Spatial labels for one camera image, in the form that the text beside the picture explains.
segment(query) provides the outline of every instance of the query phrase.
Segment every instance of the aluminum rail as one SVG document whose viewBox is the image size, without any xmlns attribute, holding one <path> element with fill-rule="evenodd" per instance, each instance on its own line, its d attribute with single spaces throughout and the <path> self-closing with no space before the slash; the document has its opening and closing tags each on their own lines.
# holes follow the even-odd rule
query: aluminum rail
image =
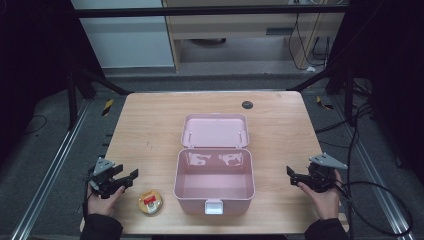
<svg viewBox="0 0 424 240">
<path fill-rule="evenodd" d="M 257 5 L 257 6 L 209 6 L 209 7 L 164 7 L 121 9 L 78 9 L 52 11 L 47 14 L 61 17 L 114 18 L 154 17 L 186 15 L 239 15 L 239 14 L 283 14 L 283 13 L 339 13 L 367 9 L 367 5 Z"/>
<path fill-rule="evenodd" d="M 89 100 L 83 102 L 76 125 L 66 134 L 62 145 L 60 146 L 55 158 L 53 159 L 53 162 L 50 165 L 50 168 L 46 173 L 46 176 L 44 177 L 43 181 L 40 184 L 40 187 L 37 190 L 37 193 L 32 199 L 21 221 L 12 233 L 12 240 L 24 240 L 27 239 L 27 237 L 29 236 L 31 229 L 34 226 L 34 223 L 37 220 L 37 217 L 40 214 L 41 209 L 43 208 L 44 203 L 47 200 L 47 197 L 49 196 L 49 193 L 55 183 L 55 180 L 59 175 L 62 165 L 66 160 L 69 150 L 71 149 L 71 146 L 74 143 L 74 140 L 81 128 L 81 125 L 85 120 L 87 110 L 90 104 L 91 101 Z"/>
</svg>

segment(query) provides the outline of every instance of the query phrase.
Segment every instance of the black cable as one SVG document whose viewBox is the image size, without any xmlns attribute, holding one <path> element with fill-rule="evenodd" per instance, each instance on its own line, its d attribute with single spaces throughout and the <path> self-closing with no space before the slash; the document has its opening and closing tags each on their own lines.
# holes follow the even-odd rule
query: black cable
<svg viewBox="0 0 424 240">
<path fill-rule="evenodd" d="M 3 0 L 3 2 L 4 2 L 4 8 L 0 12 L 0 16 L 4 15 L 7 12 L 7 2 L 6 2 L 6 0 Z"/>
<path fill-rule="evenodd" d="M 349 148 L 349 146 L 339 146 L 339 145 L 328 143 L 328 142 L 324 142 L 324 141 L 318 141 L 318 142 L 319 143 L 322 143 L 322 144 L 327 144 L 327 145 L 330 145 L 330 146 L 333 146 L 333 147 L 338 147 L 338 148 Z"/>
<path fill-rule="evenodd" d="M 318 133 L 326 132 L 326 131 L 329 131 L 329 130 L 331 130 L 331 129 L 334 129 L 334 128 L 338 127 L 338 126 L 341 126 L 341 125 L 343 125 L 344 123 L 347 123 L 347 122 L 350 122 L 350 121 L 355 121 L 355 119 L 361 118 L 362 116 L 365 116 L 366 114 L 370 113 L 370 112 L 371 112 L 371 110 L 370 110 L 370 111 L 366 111 L 366 110 L 368 110 L 368 109 L 370 109 L 370 108 L 371 108 L 371 107 L 370 107 L 370 106 L 368 106 L 368 107 L 366 107 L 365 109 L 363 109 L 363 110 L 361 110 L 361 111 L 357 112 L 355 115 L 353 115 L 353 116 L 352 116 L 352 119 L 346 119 L 346 120 L 343 120 L 343 121 L 341 121 L 341 122 L 338 122 L 338 123 L 334 123 L 334 124 L 332 124 L 332 125 L 329 125 L 329 126 L 327 126 L 327 127 L 324 127 L 324 128 L 321 128 L 321 129 L 317 129 L 317 130 L 315 130 L 315 133 L 316 133 L 316 134 L 318 134 Z"/>
<path fill-rule="evenodd" d="M 289 43 L 288 43 L 288 45 L 289 45 L 289 52 L 290 52 L 290 55 L 291 55 L 291 57 L 292 57 L 292 59 L 293 59 L 293 61 L 294 61 L 294 55 L 293 55 L 293 52 L 291 51 L 291 38 L 292 38 L 292 36 L 293 36 L 293 34 L 295 33 L 295 31 L 297 30 L 297 35 L 299 36 L 299 41 L 300 41 L 300 45 L 302 46 L 302 50 L 303 50 L 303 56 L 305 57 L 305 59 L 306 59 L 306 61 L 311 65 L 311 67 L 318 67 L 318 66 L 322 66 L 322 65 L 324 65 L 324 63 L 322 63 L 322 64 L 314 64 L 314 63 L 311 63 L 310 61 L 309 61 L 309 59 L 308 59 L 308 57 L 306 56 L 306 49 L 305 49 L 305 46 L 304 46 L 304 44 L 303 44 L 303 41 L 302 41 L 302 38 L 301 38 L 301 36 L 300 36 L 300 31 L 299 31 L 299 13 L 297 13 L 296 14 L 296 21 L 295 21 L 295 24 L 294 24 L 294 26 L 293 26 L 293 31 L 292 31 L 292 33 L 290 34 L 290 37 L 289 37 Z M 295 67 L 298 69 L 298 70 L 307 70 L 307 68 L 300 68 L 299 66 L 297 66 L 297 64 L 296 64 L 296 61 L 294 61 L 294 65 L 295 65 Z"/>
<path fill-rule="evenodd" d="M 47 118 L 45 116 L 43 116 L 43 115 L 34 115 L 32 118 L 34 119 L 36 117 L 43 118 L 44 119 L 44 123 L 41 124 L 41 126 L 38 127 L 37 129 L 32 130 L 32 131 L 28 131 L 28 132 L 24 132 L 24 134 L 31 134 L 31 133 L 38 132 L 40 129 L 42 129 L 44 126 L 46 126 L 46 124 L 47 124 Z"/>
</svg>

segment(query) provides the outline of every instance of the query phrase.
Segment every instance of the wooden table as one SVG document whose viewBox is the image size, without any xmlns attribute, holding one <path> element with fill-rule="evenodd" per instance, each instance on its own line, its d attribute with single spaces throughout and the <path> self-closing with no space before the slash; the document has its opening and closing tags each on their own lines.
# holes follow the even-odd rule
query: wooden table
<svg viewBox="0 0 424 240">
<path fill-rule="evenodd" d="M 244 109 L 251 101 L 252 109 Z M 184 119 L 191 113 L 239 113 L 247 118 L 256 194 L 245 214 L 188 215 L 173 193 Z M 116 206 L 126 234 L 303 233 L 317 219 L 309 198 L 291 186 L 286 165 L 307 173 L 321 149 L 297 92 L 134 93 L 128 96 L 106 159 L 139 177 Z M 164 205 L 155 216 L 138 209 L 142 192 L 155 189 Z M 344 214 L 340 219 L 346 226 Z"/>
</svg>

